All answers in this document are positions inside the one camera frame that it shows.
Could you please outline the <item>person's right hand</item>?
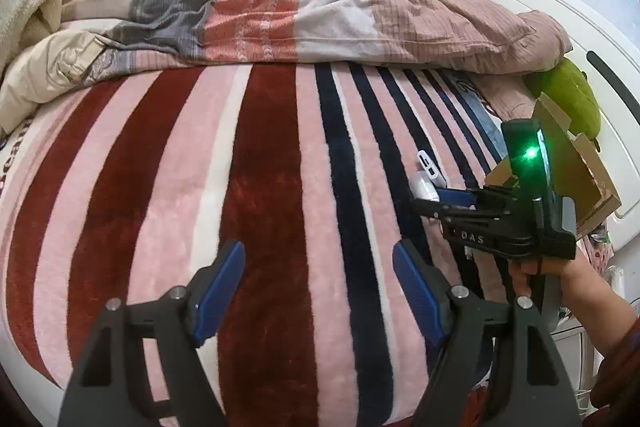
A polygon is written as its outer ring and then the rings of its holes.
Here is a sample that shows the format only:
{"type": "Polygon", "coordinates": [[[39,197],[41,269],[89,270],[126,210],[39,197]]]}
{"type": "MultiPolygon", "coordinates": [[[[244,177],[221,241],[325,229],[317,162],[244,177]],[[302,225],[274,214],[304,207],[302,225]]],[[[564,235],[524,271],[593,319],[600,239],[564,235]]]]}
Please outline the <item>person's right hand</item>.
{"type": "Polygon", "coordinates": [[[567,305],[587,295],[588,286],[597,281],[599,275],[593,270],[584,252],[577,247],[572,260],[549,256],[510,262],[510,275],[515,294],[533,296],[533,277],[559,277],[561,295],[567,305]]]}

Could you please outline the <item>person's right forearm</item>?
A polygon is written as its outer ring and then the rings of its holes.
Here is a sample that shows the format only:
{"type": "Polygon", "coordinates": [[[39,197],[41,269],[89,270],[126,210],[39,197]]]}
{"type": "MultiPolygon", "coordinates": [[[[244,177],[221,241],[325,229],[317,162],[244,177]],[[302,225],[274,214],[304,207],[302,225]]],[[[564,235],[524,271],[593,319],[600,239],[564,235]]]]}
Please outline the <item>person's right forearm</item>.
{"type": "Polygon", "coordinates": [[[560,268],[565,306],[582,323],[603,361],[590,391],[586,426],[639,424],[639,317],[584,256],[560,268]]]}

